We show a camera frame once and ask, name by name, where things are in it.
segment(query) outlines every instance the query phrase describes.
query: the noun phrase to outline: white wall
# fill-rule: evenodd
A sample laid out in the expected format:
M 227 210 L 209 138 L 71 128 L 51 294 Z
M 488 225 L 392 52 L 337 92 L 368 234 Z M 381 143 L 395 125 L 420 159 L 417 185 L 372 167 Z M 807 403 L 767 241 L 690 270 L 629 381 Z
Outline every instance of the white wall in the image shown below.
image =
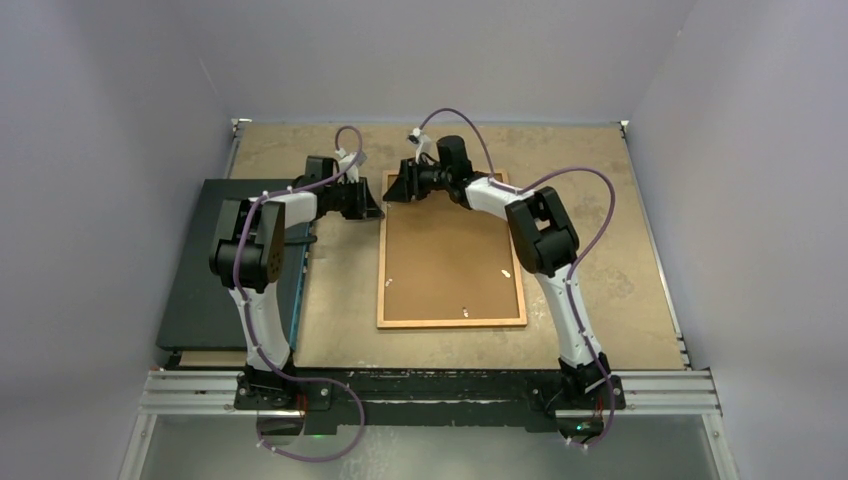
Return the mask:
M 695 0 L 179 0 L 231 116 L 630 118 Z
M 114 478 L 228 121 L 164 0 L 0 15 L 0 477 Z
M 848 4 L 699 1 L 628 140 L 744 478 L 848 467 Z

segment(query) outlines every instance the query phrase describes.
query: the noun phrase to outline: framed board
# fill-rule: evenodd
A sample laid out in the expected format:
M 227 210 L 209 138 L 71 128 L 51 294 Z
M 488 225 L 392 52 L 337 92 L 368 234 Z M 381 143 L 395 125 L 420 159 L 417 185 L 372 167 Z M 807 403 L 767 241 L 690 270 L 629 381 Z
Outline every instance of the framed board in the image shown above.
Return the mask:
M 383 193 L 395 177 L 384 172 Z M 496 177 L 507 182 L 506 172 Z M 462 208 L 444 191 L 383 207 L 378 328 L 527 325 L 521 265 L 505 221 Z

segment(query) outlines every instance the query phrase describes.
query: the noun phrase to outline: beige table surface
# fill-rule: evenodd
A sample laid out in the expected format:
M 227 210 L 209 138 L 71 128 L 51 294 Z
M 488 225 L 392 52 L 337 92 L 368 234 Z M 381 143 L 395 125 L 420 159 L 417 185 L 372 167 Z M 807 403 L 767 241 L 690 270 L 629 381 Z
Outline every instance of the beige table surface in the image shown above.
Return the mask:
M 414 155 L 411 125 L 357 125 L 368 160 L 360 170 L 380 202 L 382 174 Z M 338 125 L 249 124 L 231 178 L 294 178 L 307 155 L 334 156 Z M 586 165 L 605 172 L 618 204 L 605 237 L 581 263 L 584 300 L 595 334 L 614 369 L 682 369 L 665 292 L 643 219 L 630 160 L 617 128 L 483 126 L 495 166 L 511 183 L 527 185 L 560 167 Z M 477 170 L 482 149 L 460 125 L 428 126 L 436 140 L 462 135 Z M 352 150 L 355 136 L 345 132 Z M 588 244 L 606 214 L 604 184 L 588 173 L 559 176 L 557 189 Z M 330 214 L 316 223 L 309 253 L 295 363 L 311 367 L 556 368 L 556 332 L 538 283 L 523 274 L 528 324 L 523 328 L 378 330 L 379 222 L 344 221 Z

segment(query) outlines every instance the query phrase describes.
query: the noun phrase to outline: wooden frame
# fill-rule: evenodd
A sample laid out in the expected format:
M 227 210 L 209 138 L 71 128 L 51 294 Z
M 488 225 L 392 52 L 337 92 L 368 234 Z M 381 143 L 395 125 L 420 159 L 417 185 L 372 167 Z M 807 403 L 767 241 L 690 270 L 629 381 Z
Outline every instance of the wooden frame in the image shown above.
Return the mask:
M 496 174 L 507 183 L 508 177 L 505 171 L 496 170 Z M 396 171 L 383 172 L 383 188 L 380 197 L 386 193 L 389 187 L 389 177 L 397 175 Z M 453 328 L 453 327 L 525 327 L 527 326 L 527 309 L 524 299 L 524 285 L 522 283 L 522 268 L 515 254 L 515 246 L 512 237 L 509 236 L 510 255 L 512 258 L 513 275 L 515 282 L 515 295 L 518 306 L 517 318 L 457 318 L 457 319 L 434 319 L 434 320 L 386 320 L 385 318 L 385 292 L 386 292 L 386 237 L 388 233 L 388 216 L 390 209 L 384 208 L 386 218 L 380 221 L 380 250 L 379 267 L 377 274 L 377 328 Z

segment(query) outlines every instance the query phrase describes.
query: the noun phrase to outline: blue edge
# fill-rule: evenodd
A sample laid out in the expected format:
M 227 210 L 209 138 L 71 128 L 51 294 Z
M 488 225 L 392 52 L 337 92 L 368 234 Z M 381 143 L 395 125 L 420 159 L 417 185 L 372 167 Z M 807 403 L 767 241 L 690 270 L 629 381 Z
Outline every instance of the blue edge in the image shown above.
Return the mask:
M 309 224 L 309 229 L 307 230 L 307 235 L 312 234 L 312 224 Z M 297 332 L 300 327 L 300 309 L 303 305 L 303 287 L 306 283 L 304 279 L 306 278 L 306 264 L 308 259 L 307 253 L 309 253 L 309 244 L 303 246 L 303 263 L 300 266 L 300 275 L 297 277 L 297 290 L 294 296 L 294 308 L 292 309 L 292 322 L 291 322 L 291 330 L 289 331 L 289 345 L 292 350 L 297 350 Z

